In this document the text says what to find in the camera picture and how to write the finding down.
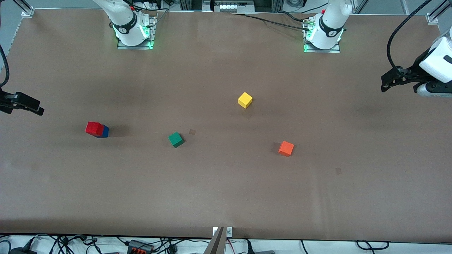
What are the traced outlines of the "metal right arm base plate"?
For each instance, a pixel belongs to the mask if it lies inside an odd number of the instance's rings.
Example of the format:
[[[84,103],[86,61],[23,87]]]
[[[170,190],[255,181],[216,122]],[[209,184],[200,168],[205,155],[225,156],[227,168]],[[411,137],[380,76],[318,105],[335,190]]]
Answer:
[[[133,42],[134,45],[126,45],[117,37],[118,50],[152,50],[154,47],[155,33],[158,23],[159,14],[149,16],[147,13],[140,16],[140,21],[129,31],[133,36],[132,39],[126,39],[127,42]]]

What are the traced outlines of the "aluminium frame corner profile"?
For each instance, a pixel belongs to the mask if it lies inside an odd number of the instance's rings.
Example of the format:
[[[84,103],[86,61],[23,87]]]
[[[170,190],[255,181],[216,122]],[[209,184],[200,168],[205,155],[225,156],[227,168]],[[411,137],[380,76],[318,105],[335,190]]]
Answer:
[[[35,8],[29,5],[26,0],[13,0],[13,2],[22,10],[21,16],[23,18],[31,18],[33,16]]]
[[[439,17],[444,14],[452,6],[452,0],[442,0],[430,12],[426,13],[426,21],[428,25],[439,24]]]

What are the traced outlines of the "orange wooden block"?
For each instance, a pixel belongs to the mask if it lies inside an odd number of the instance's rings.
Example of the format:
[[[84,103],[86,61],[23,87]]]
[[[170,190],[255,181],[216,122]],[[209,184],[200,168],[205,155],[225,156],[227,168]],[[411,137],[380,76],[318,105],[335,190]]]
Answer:
[[[284,140],[280,144],[280,147],[278,149],[278,154],[289,157],[292,154],[294,147],[295,147],[294,144],[289,143]]]

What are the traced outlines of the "red wooden block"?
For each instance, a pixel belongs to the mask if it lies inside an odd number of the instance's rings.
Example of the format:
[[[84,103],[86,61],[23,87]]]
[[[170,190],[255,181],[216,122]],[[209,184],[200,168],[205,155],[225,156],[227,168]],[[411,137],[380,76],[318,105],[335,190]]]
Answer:
[[[99,122],[88,122],[85,128],[85,133],[94,137],[102,137],[104,125]]]

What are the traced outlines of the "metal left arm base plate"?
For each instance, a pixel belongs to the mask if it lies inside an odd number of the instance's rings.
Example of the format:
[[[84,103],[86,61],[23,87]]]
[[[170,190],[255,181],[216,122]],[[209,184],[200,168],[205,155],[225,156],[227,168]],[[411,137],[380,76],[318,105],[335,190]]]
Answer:
[[[340,53],[339,41],[340,41],[341,37],[339,37],[339,40],[333,46],[333,48],[331,48],[331,49],[320,49],[320,48],[315,47],[311,42],[309,42],[307,40],[308,35],[311,35],[311,33],[305,34],[304,38],[303,38],[304,53]]]

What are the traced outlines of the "yellow wooden block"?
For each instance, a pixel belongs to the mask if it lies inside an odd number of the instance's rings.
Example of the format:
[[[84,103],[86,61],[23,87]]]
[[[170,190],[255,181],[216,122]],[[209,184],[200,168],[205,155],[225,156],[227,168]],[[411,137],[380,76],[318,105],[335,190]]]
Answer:
[[[253,101],[253,97],[250,96],[248,93],[244,92],[241,96],[238,98],[238,104],[242,106],[243,108],[248,108],[250,104]]]

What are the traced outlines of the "green wooden block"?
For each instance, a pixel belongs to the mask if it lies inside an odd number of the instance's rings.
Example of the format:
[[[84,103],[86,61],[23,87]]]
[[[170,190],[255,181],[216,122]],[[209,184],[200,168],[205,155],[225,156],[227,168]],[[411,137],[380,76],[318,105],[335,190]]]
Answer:
[[[177,148],[179,146],[181,146],[182,144],[185,143],[184,138],[182,137],[182,135],[179,132],[174,132],[171,135],[168,136],[168,140],[171,143],[171,146],[173,146],[173,148]]]

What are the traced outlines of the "black orange power strip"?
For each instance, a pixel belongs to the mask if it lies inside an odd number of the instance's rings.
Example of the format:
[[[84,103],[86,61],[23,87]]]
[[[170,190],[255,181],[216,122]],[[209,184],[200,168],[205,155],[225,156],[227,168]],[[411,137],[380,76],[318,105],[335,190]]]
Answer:
[[[126,254],[151,254],[154,250],[152,244],[145,244],[135,240],[126,242],[126,246],[128,247]]]

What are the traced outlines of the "white terminal block device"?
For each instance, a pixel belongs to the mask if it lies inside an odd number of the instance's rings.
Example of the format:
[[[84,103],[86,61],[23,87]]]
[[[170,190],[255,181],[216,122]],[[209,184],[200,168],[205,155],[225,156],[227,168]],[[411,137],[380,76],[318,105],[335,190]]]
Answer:
[[[203,9],[213,12],[252,13],[255,12],[254,0],[203,0]]]

